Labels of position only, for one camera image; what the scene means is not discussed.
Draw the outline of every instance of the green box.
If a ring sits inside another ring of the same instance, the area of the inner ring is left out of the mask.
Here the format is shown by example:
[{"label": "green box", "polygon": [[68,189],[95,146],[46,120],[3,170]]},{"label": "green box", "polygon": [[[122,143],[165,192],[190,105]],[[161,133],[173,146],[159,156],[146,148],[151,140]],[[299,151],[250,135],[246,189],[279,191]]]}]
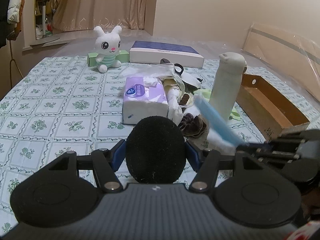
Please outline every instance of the green box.
[{"label": "green box", "polygon": [[121,63],[129,62],[129,52],[124,49],[120,50],[120,54],[116,56],[116,59]]},{"label": "green box", "polygon": [[[88,53],[87,64],[89,67],[94,67],[97,65],[97,62],[96,62],[97,55],[98,53],[95,53],[95,52]],[[121,63],[129,62],[129,52],[122,49],[120,51],[120,54],[116,56],[116,59],[119,60]]]},{"label": "green box", "polygon": [[88,53],[88,58],[87,58],[87,64],[89,67],[94,67],[97,65],[96,62],[96,57],[98,56],[98,53]]}]

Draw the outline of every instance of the white plush rabbit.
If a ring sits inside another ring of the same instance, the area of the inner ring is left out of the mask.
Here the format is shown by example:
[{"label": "white plush rabbit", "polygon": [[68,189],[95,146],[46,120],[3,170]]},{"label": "white plush rabbit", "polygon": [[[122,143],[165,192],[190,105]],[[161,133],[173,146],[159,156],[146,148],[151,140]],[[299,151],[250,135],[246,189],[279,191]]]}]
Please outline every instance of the white plush rabbit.
[{"label": "white plush rabbit", "polygon": [[96,57],[97,67],[101,73],[107,72],[109,67],[120,67],[121,62],[116,60],[116,56],[120,53],[120,36],[122,31],[120,26],[115,26],[111,33],[104,33],[100,26],[93,29],[98,38],[95,43],[95,52],[98,53]]}]

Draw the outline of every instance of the black foam sphere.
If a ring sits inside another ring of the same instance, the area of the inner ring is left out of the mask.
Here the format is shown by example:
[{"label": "black foam sphere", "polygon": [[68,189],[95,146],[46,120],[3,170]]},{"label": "black foam sphere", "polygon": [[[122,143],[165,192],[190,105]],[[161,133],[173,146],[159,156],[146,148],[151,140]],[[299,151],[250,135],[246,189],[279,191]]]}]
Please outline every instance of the black foam sphere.
[{"label": "black foam sphere", "polygon": [[144,118],[127,138],[125,158],[139,183],[173,183],[186,165],[183,135],[168,118]]}]

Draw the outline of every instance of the white bottle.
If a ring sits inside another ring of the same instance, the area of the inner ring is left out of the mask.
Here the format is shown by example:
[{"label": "white bottle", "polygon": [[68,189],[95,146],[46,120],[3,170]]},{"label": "white bottle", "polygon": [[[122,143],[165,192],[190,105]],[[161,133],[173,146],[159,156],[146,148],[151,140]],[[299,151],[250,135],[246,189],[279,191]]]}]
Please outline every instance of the white bottle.
[{"label": "white bottle", "polygon": [[214,78],[209,104],[227,122],[241,86],[245,60],[235,52],[220,54],[219,58],[219,68]]}]

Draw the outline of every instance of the black jacket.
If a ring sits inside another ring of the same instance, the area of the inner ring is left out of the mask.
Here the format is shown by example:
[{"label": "black jacket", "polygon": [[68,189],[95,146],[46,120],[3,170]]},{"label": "black jacket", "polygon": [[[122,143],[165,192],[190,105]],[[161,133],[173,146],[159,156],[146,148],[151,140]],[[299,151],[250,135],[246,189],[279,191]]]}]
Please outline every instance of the black jacket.
[{"label": "black jacket", "polygon": [[7,17],[8,17],[9,0],[0,0],[0,48],[7,44]]}]

